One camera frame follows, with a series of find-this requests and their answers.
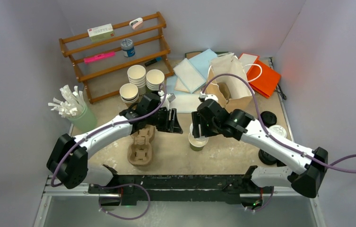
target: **floor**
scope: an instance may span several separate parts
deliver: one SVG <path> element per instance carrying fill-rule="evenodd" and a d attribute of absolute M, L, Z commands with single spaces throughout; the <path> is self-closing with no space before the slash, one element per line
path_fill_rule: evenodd
<path fill-rule="evenodd" d="M 174 66 L 180 61 L 170 62 Z M 157 62 L 148 67 L 148 70 L 150 69 L 160 69 L 167 72 L 163 62 Z M 126 71 L 127 69 L 124 69 L 113 72 L 112 75 L 96 78 L 89 84 L 91 91 L 95 96 L 99 96 L 118 90 L 122 84 L 128 81 Z M 275 113 L 278 124 L 288 131 L 278 94 L 274 93 L 269 99 L 256 94 L 256 99 L 260 111 L 269 110 Z M 121 110 L 126 109 L 126 105 L 122 102 L 120 96 L 114 96 L 93 105 L 89 104 L 89 107 L 98 119 L 97 126 L 110 121 Z M 251 102 L 245 111 L 255 116 L 254 103 Z M 181 135 L 156 132 L 155 139 L 152 142 L 154 160 L 147 167 L 135 167 L 128 162 L 127 148 L 132 143 L 131 137 L 125 137 L 111 143 L 91 157 L 89 163 L 106 164 L 115 168 L 119 174 L 132 175 L 244 174 L 249 166 L 266 166 L 258 158 L 259 149 L 257 147 L 238 142 L 232 138 L 227 139 L 221 135 L 210 138 L 202 151 L 191 150 L 188 142 L 191 116 L 189 113 L 180 113 L 178 120 L 184 133 Z M 72 135 L 80 133 L 75 128 L 72 131 Z"/>

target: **wooden shelf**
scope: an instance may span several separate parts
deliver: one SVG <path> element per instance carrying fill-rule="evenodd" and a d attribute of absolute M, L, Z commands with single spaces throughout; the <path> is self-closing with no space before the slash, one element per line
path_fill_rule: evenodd
<path fill-rule="evenodd" d="M 132 65 L 135 65 L 135 64 L 139 64 L 141 62 L 148 61 L 148 60 L 154 59 L 156 57 L 162 57 L 164 63 L 166 64 L 166 66 L 167 66 L 167 68 L 169 70 L 169 72 L 165 74 L 165 77 L 169 77 L 169 76 L 172 76 L 174 74 L 173 68 L 172 68 L 172 66 L 169 63 L 168 58 L 167 58 L 167 54 L 169 54 L 171 52 L 171 50 L 169 48 L 168 43 L 166 42 L 166 40 L 164 38 L 163 30 L 162 30 L 163 28 L 166 28 L 166 22 L 165 22 L 164 17 L 161 15 L 160 12 L 157 12 L 155 14 L 148 15 L 148 16 L 145 16 L 145 17 L 142 17 L 142 18 L 143 18 L 144 21 L 157 18 L 158 24 L 155 25 L 155 26 L 143 28 L 141 30 L 137 30 L 137 31 L 134 31 L 134 32 L 131 32 L 131 33 L 127 33 L 127 34 L 124 34 L 124 35 L 119 35 L 119 36 L 116 36 L 116 37 L 111 38 L 111 39 L 107 39 L 107 40 L 103 40 L 103 41 L 100 41 L 100 42 L 97 42 L 97 43 L 85 45 L 85 46 L 82 46 L 82 47 L 79 47 L 79 48 L 76 48 L 76 49 L 72 49 L 72 50 L 68 50 L 68 48 L 66 47 L 66 43 L 75 42 L 75 41 L 80 40 L 80 39 L 88 38 L 89 37 L 88 33 L 75 35 L 75 36 L 72 36 L 72 37 L 69 37 L 69 38 L 65 38 L 65 39 L 59 39 L 61 53 L 62 53 L 62 55 L 64 57 L 69 57 L 69 59 L 70 59 L 70 61 L 72 63 L 73 69 L 75 71 L 75 74 L 76 74 L 76 79 L 79 82 L 82 82 L 84 84 L 85 90 L 87 92 L 87 97 L 88 97 L 90 103 L 98 102 L 98 101 L 101 101 L 101 100 L 103 100 L 105 98 L 109 98 L 109 97 L 112 97 L 112 96 L 115 96 L 115 95 L 119 94 L 119 90 L 116 90 L 116 91 L 110 92 L 108 94 L 99 96 L 99 97 L 92 97 L 91 92 L 90 92 L 90 88 L 88 86 L 88 81 L 91 80 L 91 79 L 97 78 L 99 76 L 102 76 L 104 74 L 108 74 L 108 73 L 114 72 L 116 70 L 120 70 L 120 69 L 129 67 L 129 66 L 132 66 Z M 123 23 L 115 24 L 115 25 L 113 25 L 113 29 L 115 30 L 117 28 L 129 26 L 129 22 L 130 21 L 125 21 Z M 144 39 L 144 40 L 136 41 L 136 42 L 134 42 L 134 46 L 138 46 L 138 45 L 146 44 L 146 43 L 149 43 L 149 42 L 152 42 L 152 41 L 155 41 L 155 40 L 159 40 L 159 43 L 160 43 L 160 51 L 159 52 L 156 52 L 156 53 L 153 53 L 153 54 L 150 54 L 150 55 L 138 58 L 138 59 L 134 59 L 134 60 L 119 64 L 119 65 L 116 65 L 116 66 L 112 66 L 112 67 L 109 67 L 107 69 L 100 70 L 98 72 L 94 72 L 94 73 L 91 73 L 91 74 L 88 74 L 88 75 L 84 75 L 84 73 L 82 72 L 81 68 L 78 65 L 80 63 L 84 63 L 84 58 L 80 58 L 80 59 L 75 60 L 75 58 L 72 56 L 73 54 L 78 53 L 78 52 L 91 50 L 91 49 L 93 49 L 95 47 L 98 47 L 98 46 L 101 46 L 101 45 L 110 44 L 112 42 L 116 42 L 116 41 L 119 41 L 119 40 L 122 40 L 122 39 L 125 39 L 125 38 L 129 38 L 129 37 L 132 37 L 132 36 L 135 36 L 135 35 L 139 35 L 139 34 L 143 34 L 143 33 L 149 32 L 149 31 L 153 31 L 153 30 L 158 30 L 158 35 L 153 36 L 151 38 Z M 114 49 L 111 49 L 111 50 L 108 50 L 108 51 L 104 51 L 104 52 L 99 52 L 99 53 L 96 53 L 96 54 L 93 54 L 93 55 L 90 55 L 90 56 L 87 56 L 87 57 L 93 57 L 95 55 L 102 54 L 102 53 L 108 53 L 108 52 L 118 52 L 118 51 L 121 51 L 121 50 L 122 50 L 121 47 L 117 47 L 117 48 L 114 48 Z"/>

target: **paper bag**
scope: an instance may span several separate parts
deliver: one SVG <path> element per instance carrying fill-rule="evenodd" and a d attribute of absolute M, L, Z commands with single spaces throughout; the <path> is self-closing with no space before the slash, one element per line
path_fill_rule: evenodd
<path fill-rule="evenodd" d="M 233 53 L 211 60 L 207 81 L 210 81 L 214 76 L 221 73 L 232 73 L 247 81 L 243 66 Z M 217 83 L 226 84 L 231 95 L 230 99 L 225 99 Z M 218 103 L 228 112 L 232 112 L 234 109 L 244 110 L 252 100 L 252 94 L 247 86 L 239 79 L 231 76 L 221 76 L 212 81 L 206 89 L 206 94 L 217 96 Z"/>

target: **wall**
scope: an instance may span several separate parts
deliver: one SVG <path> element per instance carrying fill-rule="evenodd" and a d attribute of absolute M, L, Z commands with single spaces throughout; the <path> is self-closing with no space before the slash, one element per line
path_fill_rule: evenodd
<path fill-rule="evenodd" d="M 275 66 L 295 140 L 327 149 L 330 162 L 356 153 L 356 0 L 308 0 Z M 356 226 L 356 175 L 329 170 L 320 202 L 329 226 Z"/>
<path fill-rule="evenodd" d="M 0 226 L 32 226 L 67 120 L 47 103 L 73 85 L 58 38 L 71 35 L 55 0 L 0 0 Z"/>
<path fill-rule="evenodd" d="M 166 22 L 170 57 L 205 50 L 272 56 L 285 39 L 305 0 L 58 0 L 77 35 L 160 11 Z"/>

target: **green container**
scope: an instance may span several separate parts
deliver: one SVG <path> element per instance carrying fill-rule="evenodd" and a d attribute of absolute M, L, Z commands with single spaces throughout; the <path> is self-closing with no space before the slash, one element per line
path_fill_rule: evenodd
<path fill-rule="evenodd" d="M 97 126 L 97 118 L 87 105 L 80 116 L 67 119 L 82 132 L 91 131 Z"/>

